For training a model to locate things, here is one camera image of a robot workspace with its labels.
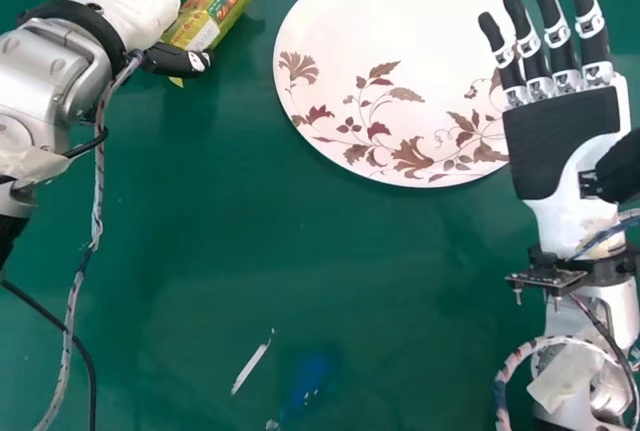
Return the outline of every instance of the robotic arm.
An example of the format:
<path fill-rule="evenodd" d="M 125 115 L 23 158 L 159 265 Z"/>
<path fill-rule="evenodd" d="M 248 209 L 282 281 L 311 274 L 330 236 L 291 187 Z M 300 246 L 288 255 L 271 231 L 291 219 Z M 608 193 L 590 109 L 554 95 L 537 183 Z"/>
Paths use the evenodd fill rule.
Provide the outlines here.
<path fill-rule="evenodd" d="M 624 233 L 602 231 L 620 225 L 618 204 L 640 191 L 636 172 L 640 132 L 630 130 L 627 82 L 614 70 L 598 1 L 573 0 L 581 65 L 558 0 L 536 1 L 549 60 L 521 0 L 504 0 L 516 30 L 515 49 L 505 44 L 488 13 L 479 17 L 510 108 L 504 113 L 504 127 L 513 184 L 518 198 L 535 214 L 540 240 L 529 250 L 529 268 L 511 274 L 507 281 L 518 303 L 523 288 L 543 290 L 545 336 L 579 335 L 591 326 L 585 314 L 590 312 L 604 324 L 604 333 L 610 334 L 626 360 L 640 333 L 638 253 L 627 247 Z M 529 350 L 535 350 L 536 341 L 532 343 Z M 522 349 L 514 353 L 515 360 Z M 575 347 L 563 351 L 556 345 L 533 353 L 534 377 L 570 349 Z M 511 372 L 508 360 L 496 378 L 498 394 Z M 633 387 L 619 365 L 605 363 L 581 385 L 575 376 L 566 378 L 573 386 L 571 395 L 554 406 L 535 404 L 536 429 L 628 429 L 622 416 L 632 403 Z M 506 401 L 498 401 L 497 428 L 510 430 Z"/>
<path fill-rule="evenodd" d="M 0 35 L 0 267 L 34 209 L 34 186 L 79 154 L 70 128 L 95 120 L 100 95 L 134 55 L 156 74 L 190 78 L 210 67 L 207 52 L 158 43 L 179 8 L 180 0 L 52 0 Z"/>

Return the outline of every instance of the black cable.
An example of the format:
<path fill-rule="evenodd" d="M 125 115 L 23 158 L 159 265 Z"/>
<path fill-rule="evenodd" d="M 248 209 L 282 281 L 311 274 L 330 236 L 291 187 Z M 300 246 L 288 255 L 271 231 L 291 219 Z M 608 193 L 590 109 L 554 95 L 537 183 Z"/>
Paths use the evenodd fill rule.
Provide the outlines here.
<path fill-rule="evenodd" d="M 105 139 L 107 139 L 107 136 L 109 136 L 109 130 L 107 129 L 106 126 L 104 126 L 102 128 L 102 132 L 98 136 L 93 138 L 91 141 L 81 144 L 80 146 L 76 146 L 75 148 L 70 149 L 66 153 L 62 153 L 61 156 L 64 156 L 65 158 L 69 158 L 69 159 L 76 158 L 88 151 L 91 151 L 93 148 L 95 148 L 100 143 L 102 143 Z M 0 175 L 0 185 L 5 183 L 10 183 L 11 181 L 16 181 L 16 178 L 14 178 L 13 176 L 7 176 L 6 174 Z"/>
<path fill-rule="evenodd" d="M 10 291 L 12 294 L 20 298 L 22 301 L 27 303 L 37 312 L 39 312 L 47 321 L 53 324 L 62 332 L 69 332 L 67 327 L 64 325 L 62 321 L 56 318 L 47 308 L 38 303 L 35 299 L 29 296 L 27 293 L 22 291 L 21 289 L 14 286 L 12 283 L 7 281 L 6 279 L 2 281 L 2 286 Z M 96 429 L 96 402 L 97 402 L 97 385 L 96 385 L 96 369 L 93 365 L 93 361 L 91 360 L 91 356 L 89 352 L 80 341 L 75 334 L 71 337 L 73 340 L 73 344 L 76 345 L 82 359 L 84 360 L 85 365 L 87 366 L 87 374 L 89 376 L 89 431 L 95 431 Z"/>
<path fill-rule="evenodd" d="M 66 158 L 69 158 L 69 159 L 75 158 L 77 156 L 80 156 L 81 154 L 84 154 L 87 151 L 91 151 L 93 148 L 98 146 L 105 139 L 107 139 L 107 136 L 109 136 L 109 130 L 107 129 L 106 126 L 103 126 L 102 127 L 102 132 L 98 136 L 93 138 L 91 141 L 88 141 L 88 142 L 86 142 L 84 144 L 81 144 L 80 146 L 76 146 L 75 148 L 70 149 L 66 153 L 62 153 L 62 156 L 66 157 Z"/>
<path fill-rule="evenodd" d="M 605 339 L 607 344 L 611 347 L 613 354 L 616 355 L 616 358 L 618 359 L 618 363 L 620 364 L 620 367 L 624 371 L 624 375 L 627 378 L 627 381 L 629 382 L 629 387 L 631 388 L 631 406 L 632 406 L 631 409 L 633 409 L 634 420 L 635 420 L 635 416 L 638 415 L 639 403 L 636 400 L 636 396 L 633 392 L 633 387 L 635 385 L 635 378 L 633 376 L 633 370 L 631 369 L 631 365 L 629 364 L 629 358 L 625 356 L 624 352 L 620 349 L 620 346 L 618 346 L 618 343 L 616 343 L 616 340 L 613 339 L 613 336 L 611 335 L 609 330 L 602 323 L 602 321 L 600 321 L 596 317 L 596 315 L 593 314 L 593 311 L 591 311 L 589 307 L 585 303 L 583 303 L 580 298 L 574 296 L 573 294 L 571 295 L 571 298 L 575 301 L 577 306 L 584 312 L 587 318 L 589 318 L 589 321 L 591 321 L 591 324 L 593 324 L 593 326 L 598 330 L 598 332 Z"/>

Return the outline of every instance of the yellow package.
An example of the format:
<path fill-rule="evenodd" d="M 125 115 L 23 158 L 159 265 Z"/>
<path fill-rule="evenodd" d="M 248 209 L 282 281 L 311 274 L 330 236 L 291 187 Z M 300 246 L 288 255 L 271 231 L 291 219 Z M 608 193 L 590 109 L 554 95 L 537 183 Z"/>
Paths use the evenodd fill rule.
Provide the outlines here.
<path fill-rule="evenodd" d="M 162 41 L 189 51 L 213 49 L 235 24 L 251 0 L 187 0 Z M 171 78 L 181 85 L 182 80 Z"/>

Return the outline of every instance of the brown leaf pattern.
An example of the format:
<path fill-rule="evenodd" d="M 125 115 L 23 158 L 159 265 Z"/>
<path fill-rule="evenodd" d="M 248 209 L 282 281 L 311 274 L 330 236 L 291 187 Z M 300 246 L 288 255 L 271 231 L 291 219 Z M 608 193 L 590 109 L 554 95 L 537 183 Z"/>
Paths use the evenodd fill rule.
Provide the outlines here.
<path fill-rule="evenodd" d="M 309 84 L 316 82 L 318 78 L 318 68 L 316 62 L 311 56 L 301 57 L 299 53 L 280 53 L 281 61 L 278 62 L 280 69 L 287 68 L 289 70 L 289 81 L 294 82 L 298 78 L 306 79 Z"/>
<path fill-rule="evenodd" d="M 374 79 L 373 81 L 371 81 L 371 84 L 377 84 L 377 85 L 380 85 L 380 86 L 391 86 L 391 85 L 393 85 L 393 83 L 391 81 L 389 81 L 388 79 L 382 79 L 382 78 Z"/>
<path fill-rule="evenodd" d="M 456 138 L 456 146 L 461 148 L 464 142 L 469 141 L 471 138 L 473 138 L 473 133 L 468 133 L 467 131 L 463 131 Z"/>
<path fill-rule="evenodd" d="M 434 181 L 437 181 L 438 179 L 442 179 L 446 176 L 449 176 L 448 174 L 434 174 L 429 178 L 429 182 L 433 183 Z"/>
<path fill-rule="evenodd" d="M 369 148 L 370 146 L 367 146 L 366 144 L 354 144 L 348 148 L 344 152 L 344 157 L 347 158 L 347 163 L 352 165 L 356 161 L 359 161 L 360 158 L 364 157 Z"/>
<path fill-rule="evenodd" d="M 293 125 L 297 128 L 298 126 L 300 126 L 301 124 L 307 124 L 307 120 L 304 119 L 302 116 L 300 116 L 299 114 L 294 114 L 293 116 L 291 116 L 291 122 L 293 123 Z"/>
<path fill-rule="evenodd" d="M 391 131 L 384 124 L 376 121 L 367 129 L 367 136 L 369 136 L 369 139 L 373 139 L 376 134 L 388 134 L 391 136 Z"/>
<path fill-rule="evenodd" d="M 384 164 L 380 164 L 377 160 L 376 160 L 376 156 L 375 156 L 375 148 L 372 148 L 369 151 L 369 154 L 367 154 L 367 163 L 369 163 L 371 166 L 374 166 L 376 168 L 384 168 Z"/>
<path fill-rule="evenodd" d="M 460 126 L 464 131 L 467 131 L 469 133 L 473 133 L 475 131 L 475 128 L 473 127 L 471 121 L 469 121 L 464 116 L 458 113 L 452 113 L 451 111 L 447 111 L 447 114 L 451 116 L 456 124 Z"/>
<path fill-rule="evenodd" d="M 379 78 L 380 76 L 384 76 L 389 74 L 391 71 L 395 69 L 397 65 L 400 64 L 400 61 L 396 61 L 395 63 L 385 63 L 375 66 L 369 71 L 369 79 Z"/>
<path fill-rule="evenodd" d="M 424 99 L 418 93 L 414 93 L 408 88 L 394 88 L 389 92 L 389 96 L 402 101 L 417 101 L 418 103 L 424 103 Z"/>
<path fill-rule="evenodd" d="M 294 81 L 302 78 L 309 85 L 312 85 L 317 80 L 319 70 L 311 56 L 301 55 L 298 52 L 282 52 L 280 58 L 279 68 L 289 72 L 290 83 L 285 90 L 291 95 L 291 99 L 294 99 L 294 93 L 299 89 L 293 90 L 296 86 Z M 316 141 L 335 143 L 334 146 L 345 146 L 343 156 L 347 164 L 353 166 L 357 162 L 364 161 L 365 165 L 378 170 L 373 174 L 385 175 L 386 172 L 395 170 L 408 179 L 427 178 L 431 183 L 451 176 L 468 175 L 467 173 L 473 171 L 474 165 L 479 162 L 508 161 L 507 155 L 493 149 L 491 144 L 487 142 L 490 140 L 495 145 L 495 140 L 501 139 L 500 134 L 488 130 L 493 123 L 502 119 L 501 116 L 497 115 L 496 117 L 488 114 L 481 116 L 475 109 L 471 109 L 470 112 L 448 111 L 448 115 L 453 121 L 450 129 L 436 131 L 435 139 L 439 143 L 442 144 L 444 139 L 444 135 L 438 137 L 439 131 L 446 133 L 446 139 L 455 141 L 457 151 L 447 157 L 434 159 L 432 156 L 425 155 L 418 146 L 420 140 L 423 139 L 420 136 L 402 139 L 397 147 L 386 147 L 379 141 L 379 138 L 374 140 L 375 136 L 379 134 L 392 135 L 392 130 L 380 119 L 384 116 L 383 114 L 378 112 L 378 121 L 373 122 L 371 119 L 376 110 L 392 110 L 393 103 L 397 103 L 394 99 L 416 103 L 425 102 L 422 96 L 406 87 L 394 87 L 386 92 L 382 88 L 383 86 L 393 86 L 393 82 L 386 76 L 392 73 L 398 65 L 400 65 L 400 61 L 383 63 L 371 68 L 368 78 L 356 76 L 356 93 L 350 94 L 342 100 L 342 104 L 355 103 L 356 107 L 349 108 L 353 116 L 347 117 L 343 124 L 336 123 L 327 132 L 322 128 L 315 127 L 316 121 L 320 118 L 335 119 L 334 113 L 327 109 L 327 105 L 311 107 L 306 115 L 303 113 L 291 115 L 291 122 L 296 128 L 306 125 L 316 130 L 319 135 L 311 136 Z M 480 88 L 476 84 L 479 82 L 489 84 Z M 496 69 L 490 79 L 474 81 L 464 94 L 464 98 L 474 100 L 480 92 L 486 92 L 487 87 L 491 93 L 498 86 L 500 86 L 500 75 Z M 356 134 L 363 129 L 366 130 L 366 133 Z M 387 160 L 390 156 L 391 161 L 385 163 L 385 156 L 387 156 Z"/>
<path fill-rule="evenodd" d="M 416 176 L 416 172 L 427 169 L 432 166 L 435 161 L 425 156 L 418 149 L 418 140 L 420 136 L 415 136 L 409 141 L 403 139 L 400 143 L 400 149 L 392 153 L 393 158 L 398 160 L 398 164 L 393 169 L 396 171 L 404 171 L 405 177 L 409 179 L 422 179 Z"/>
<path fill-rule="evenodd" d="M 312 107 L 306 117 L 307 122 L 313 124 L 320 118 L 333 118 L 335 115 L 331 111 L 327 111 L 327 107 L 323 104 L 318 109 Z"/>

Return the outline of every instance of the white plate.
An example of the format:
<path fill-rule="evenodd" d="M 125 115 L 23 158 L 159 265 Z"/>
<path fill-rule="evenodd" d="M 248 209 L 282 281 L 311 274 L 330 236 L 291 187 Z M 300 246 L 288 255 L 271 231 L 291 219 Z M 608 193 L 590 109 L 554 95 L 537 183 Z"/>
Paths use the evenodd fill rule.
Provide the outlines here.
<path fill-rule="evenodd" d="M 276 40 L 280 101 L 313 147 L 367 178 L 428 188 L 492 173 L 508 158 L 483 11 L 514 36 L 502 0 L 299 0 Z"/>

